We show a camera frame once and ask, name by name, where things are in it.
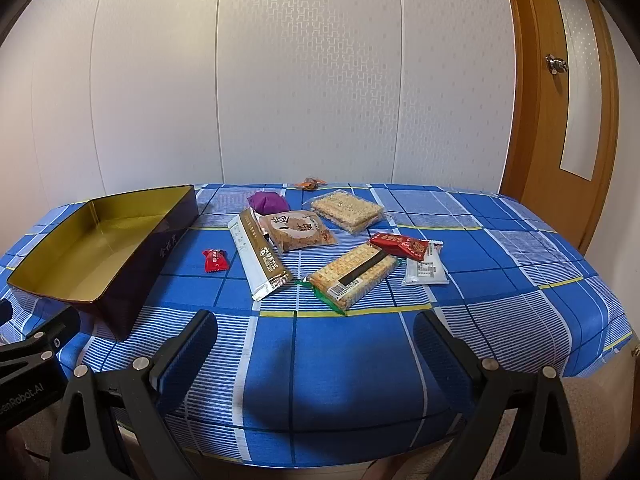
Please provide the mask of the gold tin box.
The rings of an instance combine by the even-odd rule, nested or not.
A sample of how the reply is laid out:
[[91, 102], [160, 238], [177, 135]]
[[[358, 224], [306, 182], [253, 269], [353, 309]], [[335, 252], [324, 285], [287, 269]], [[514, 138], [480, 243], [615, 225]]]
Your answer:
[[123, 341], [196, 218], [190, 184], [89, 200], [29, 248], [8, 285], [85, 312], [106, 326], [107, 336]]

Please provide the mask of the wooden door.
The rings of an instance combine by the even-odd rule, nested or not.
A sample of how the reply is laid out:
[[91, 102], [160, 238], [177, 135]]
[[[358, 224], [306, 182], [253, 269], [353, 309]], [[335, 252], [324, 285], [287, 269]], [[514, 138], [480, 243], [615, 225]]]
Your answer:
[[[617, 67], [598, 0], [510, 0], [515, 101], [500, 191], [584, 254], [612, 179]], [[552, 76], [544, 57], [568, 63]]]

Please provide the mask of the orange-ended clear candy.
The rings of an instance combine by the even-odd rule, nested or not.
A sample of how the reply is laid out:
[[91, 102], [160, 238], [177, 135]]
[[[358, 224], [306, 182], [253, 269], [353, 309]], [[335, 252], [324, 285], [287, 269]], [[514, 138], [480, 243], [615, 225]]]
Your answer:
[[317, 178], [308, 177], [303, 182], [296, 183], [295, 187], [299, 190], [303, 191], [315, 191], [318, 188], [322, 188], [322, 186], [326, 186], [326, 181]]

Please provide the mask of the rice cracker clear pack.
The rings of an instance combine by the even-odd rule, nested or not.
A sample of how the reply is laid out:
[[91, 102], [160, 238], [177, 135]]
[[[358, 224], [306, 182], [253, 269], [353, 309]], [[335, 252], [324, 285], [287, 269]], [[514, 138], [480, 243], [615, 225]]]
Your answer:
[[350, 234], [360, 233], [385, 218], [383, 206], [344, 190], [311, 197], [304, 205]]

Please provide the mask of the long brown white snack bar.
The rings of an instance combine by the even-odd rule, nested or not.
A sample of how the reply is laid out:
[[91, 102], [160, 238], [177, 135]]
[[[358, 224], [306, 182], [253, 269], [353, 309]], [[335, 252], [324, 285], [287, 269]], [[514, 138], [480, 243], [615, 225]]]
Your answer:
[[254, 301], [262, 301], [293, 279], [262, 228], [247, 208], [237, 214], [228, 229], [234, 241]]

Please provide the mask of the blue plaid tablecloth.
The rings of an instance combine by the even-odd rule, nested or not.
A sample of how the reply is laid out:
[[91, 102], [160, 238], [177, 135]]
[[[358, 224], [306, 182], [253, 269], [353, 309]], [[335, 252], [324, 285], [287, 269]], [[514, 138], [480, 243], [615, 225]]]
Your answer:
[[[561, 235], [510, 197], [408, 184], [353, 184], [385, 209], [381, 232], [440, 240], [449, 283], [402, 286], [396, 306], [341, 316], [286, 285], [254, 301], [228, 223], [246, 186], [196, 191], [200, 215], [169, 256], [131, 336], [89, 330], [63, 348], [72, 370], [118, 370], [154, 353], [197, 310], [216, 315], [218, 338], [168, 425], [188, 450], [263, 467], [322, 467], [377, 460], [449, 434], [456, 415], [412, 338], [433, 309], [450, 332], [508, 370], [551, 365], [586, 376], [626, 344], [623, 306]], [[205, 249], [229, 270], [206, 273]]]

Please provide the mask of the small red candy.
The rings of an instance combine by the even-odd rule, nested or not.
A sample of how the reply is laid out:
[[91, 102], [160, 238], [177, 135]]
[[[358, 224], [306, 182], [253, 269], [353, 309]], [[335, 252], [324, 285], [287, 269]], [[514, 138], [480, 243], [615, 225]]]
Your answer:
[[204, 271], [206, 273], [224, 272], [229, 270], [227, 254], [222, 249], [205, 249]]

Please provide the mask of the round pastry brown packet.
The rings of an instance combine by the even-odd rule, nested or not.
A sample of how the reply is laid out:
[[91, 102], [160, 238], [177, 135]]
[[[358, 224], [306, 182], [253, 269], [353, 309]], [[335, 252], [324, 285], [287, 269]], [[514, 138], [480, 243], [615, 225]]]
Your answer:
[[259, 219], [259, 223], [279, 252], [337, 243], [318, 214], [312, 211], [292, 210], [280, 214], [266, 214]]

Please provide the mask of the white sachet packet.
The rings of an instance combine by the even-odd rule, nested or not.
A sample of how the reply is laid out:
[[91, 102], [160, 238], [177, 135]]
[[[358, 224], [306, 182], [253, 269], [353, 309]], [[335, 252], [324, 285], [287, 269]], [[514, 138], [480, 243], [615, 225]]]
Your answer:
[[447, 271], [440, 260], [443, 247], [444, 243], [440, 240], [430, 240], [421, 261], [408, 259], [401, 285], [447, 285], [449, 283]]

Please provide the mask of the purple snack pouch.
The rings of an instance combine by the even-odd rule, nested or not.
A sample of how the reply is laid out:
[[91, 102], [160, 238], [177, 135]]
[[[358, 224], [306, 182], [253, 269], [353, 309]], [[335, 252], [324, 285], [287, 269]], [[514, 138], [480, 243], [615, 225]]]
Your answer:
[[247, 199], [248, 206], [258, 214], [280, 214], [280, 212], [290, 211], [290, 205], [279, 193], [258, 191]]

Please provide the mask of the cracker pack with green ends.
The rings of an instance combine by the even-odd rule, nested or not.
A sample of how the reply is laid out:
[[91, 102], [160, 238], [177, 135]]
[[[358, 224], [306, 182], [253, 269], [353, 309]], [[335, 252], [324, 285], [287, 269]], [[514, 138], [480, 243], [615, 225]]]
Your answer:
[[322, 308], [346, 316], [396, 306], [390, 277], [401, 261], [371, 243], [362, 243], [292, 285], [305, 289]]

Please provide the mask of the red patterned snack packet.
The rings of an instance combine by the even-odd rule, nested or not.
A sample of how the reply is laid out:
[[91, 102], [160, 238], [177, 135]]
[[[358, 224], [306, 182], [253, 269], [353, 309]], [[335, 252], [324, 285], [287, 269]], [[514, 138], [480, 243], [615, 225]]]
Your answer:
[[416, 261], [422, 261], [428, 249], [426, 240], [395, 233], [377, 232], [371, 236], [369, 243], [395, 257]]

